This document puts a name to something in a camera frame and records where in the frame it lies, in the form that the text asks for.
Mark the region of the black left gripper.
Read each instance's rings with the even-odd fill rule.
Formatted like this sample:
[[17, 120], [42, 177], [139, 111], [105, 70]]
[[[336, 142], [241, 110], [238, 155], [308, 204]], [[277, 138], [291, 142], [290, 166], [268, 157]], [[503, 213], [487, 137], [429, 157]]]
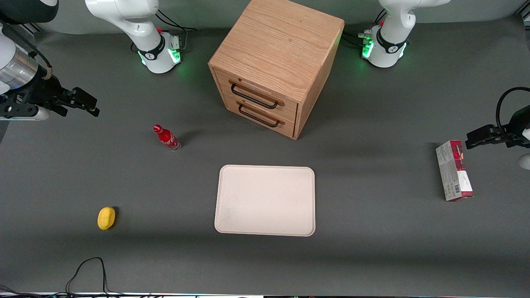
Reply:
[[526, 106], [516, 111], [508, 124], [503, 125], [500, 121], [501, 106], [496, 107], [496, 125], [485, 125], [466, 134], [465, 141], [468, 150], [484, 144], [493, 144], [500, 136], [500, 143], [505, 143], [506, 147], [530, 147], [529, 127], [530, 127], [530, 106]]

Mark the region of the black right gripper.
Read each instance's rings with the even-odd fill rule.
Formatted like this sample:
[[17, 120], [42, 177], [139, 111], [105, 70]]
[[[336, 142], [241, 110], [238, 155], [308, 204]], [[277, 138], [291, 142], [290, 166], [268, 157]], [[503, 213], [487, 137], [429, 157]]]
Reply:
[[59, 80], [53, 76], [51, 79], [44, 80], [37, 76], [32, 79], [28, 92], [24, 96], [24, 102], [42, 107], [65, 117], [68, 113], [67, 108], [76, 108], [76, 104], [85, 108], [86, 112], [98, 117], [100, 110], [96, 108], [98, 100], [80, 87], [74, 87], [73, 100], [71, 91], [61, 86]]

